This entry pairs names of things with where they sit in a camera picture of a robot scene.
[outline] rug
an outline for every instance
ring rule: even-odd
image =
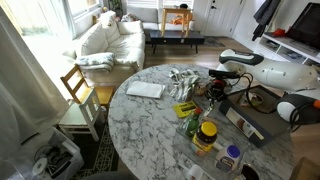
[[[108,123],[103,124],[97,121],[95,128],[99,136],[98,142],[93,140],[91,134],[73,135],[73,142],[80,147],[84,160],[84,166],[73,176],[74,180],[100,172],[117,170],[119,155],[113,146]]]
[[[204,36],[204,44],[214,47],[225,47],[217,38],[211,36]]]

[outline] wooden chair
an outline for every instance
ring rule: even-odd
[[[99,141],[98,134],[94,128],[94,123],[98,117],[105,123],[97,93],[93,88],[81,104],[73,103],[70,106],[58,125],[71,140],[73,140],[72,134],[91,134],[95,141]]]
[[[88,86],[85,78],[83,77],[81,69],[77,64],[75,64],[75,66],[65,76],[60,77],[60,79],[77,104],[82,103],[87,97],[88,93],[91,91],[91,87]],[[108,108],[114,93],[114,87],[96,86],[94,88],[98,94],[100,104]]]

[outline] round marble table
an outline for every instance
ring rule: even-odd
[[[173,81],[172,68],[180,72],[198,71],[208,79],[207,68],[195,65],[160,65],[142,70],[131,76],[115,92],[109,109],[109,130],[114,146],[129,170],[139,179],[186,179],[186,173],[195,162],[191,155],[176,147],[176,128],[181,123],[172,106],[179,103],[169,95]],[[160,99],[126,95],[134,81],[163,84],[166,88]],[[197,104],[205,108],[206,99]],[[215,108],[209,115],[218,120],[220,143],[248,142],[246,137]],[[289,133],[256,148],[250,145],[243,161],[258,171],[261,179],[289,179],[293,169],[292,142]],[[222,179],[219,174],[207,174],[202,179]]]

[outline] white container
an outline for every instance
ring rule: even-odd
[[[218,152],[214,166],[224,172],[230,172],[238,166],[239,158],[239,148],[235,145],[230,145]]]

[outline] floor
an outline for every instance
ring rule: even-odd
[[[198,47],[199,53],[196,54],[194,49],[187,49],[190,46],[175,45],[159,45],[155,54],[152,54],[152,47],[146,44],[146,57],[144,67],[148,68],[160,64],[196,64],[215,69],[219,65],[219,55],[225,49],[236,49],[243,52],[251,52],[250,49],[241,45],[237,41],[230,38],[218,38],[225,47],[213,47],[201,45]],[[282,95],[282,91],[270,88],[275,93]],[[320,165],[320,124],[301,127],[299,130],[291,134],[294,146],[294,160],[298,163],[301,157],[305,156],[316,164]],[[119,160],[118,171],[128,172],[126,165]]]

